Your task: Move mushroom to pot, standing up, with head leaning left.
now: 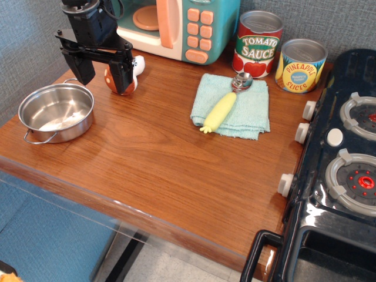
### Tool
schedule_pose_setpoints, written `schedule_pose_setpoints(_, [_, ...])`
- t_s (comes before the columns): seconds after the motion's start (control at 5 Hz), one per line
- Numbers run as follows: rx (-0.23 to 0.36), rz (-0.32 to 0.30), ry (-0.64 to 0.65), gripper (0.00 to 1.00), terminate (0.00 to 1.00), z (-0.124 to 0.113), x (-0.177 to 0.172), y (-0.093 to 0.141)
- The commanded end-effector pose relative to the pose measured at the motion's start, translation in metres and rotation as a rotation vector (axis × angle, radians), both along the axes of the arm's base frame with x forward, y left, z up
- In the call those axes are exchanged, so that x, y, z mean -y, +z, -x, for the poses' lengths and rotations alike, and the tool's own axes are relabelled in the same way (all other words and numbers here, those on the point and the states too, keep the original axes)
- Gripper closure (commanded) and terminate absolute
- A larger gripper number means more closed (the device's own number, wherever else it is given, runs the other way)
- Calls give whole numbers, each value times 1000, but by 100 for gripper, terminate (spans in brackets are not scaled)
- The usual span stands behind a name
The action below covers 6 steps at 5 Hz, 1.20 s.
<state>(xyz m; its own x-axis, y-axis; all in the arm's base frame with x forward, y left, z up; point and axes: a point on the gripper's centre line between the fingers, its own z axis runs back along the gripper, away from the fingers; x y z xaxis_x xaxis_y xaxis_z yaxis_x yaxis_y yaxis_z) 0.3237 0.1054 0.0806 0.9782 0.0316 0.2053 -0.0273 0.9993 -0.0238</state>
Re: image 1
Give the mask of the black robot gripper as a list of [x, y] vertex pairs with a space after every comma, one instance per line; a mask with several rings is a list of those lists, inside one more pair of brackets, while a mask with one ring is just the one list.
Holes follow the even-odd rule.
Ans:
[[62, 54], [76, 79], [87, 85], [95, 77], [92, 61], [108, 63], [111, 90], [117, 94], [134, 92], [132, 44], [117, 33], [125, 11], [122, 1], [62, 1], [70, 29], [57, 31]]

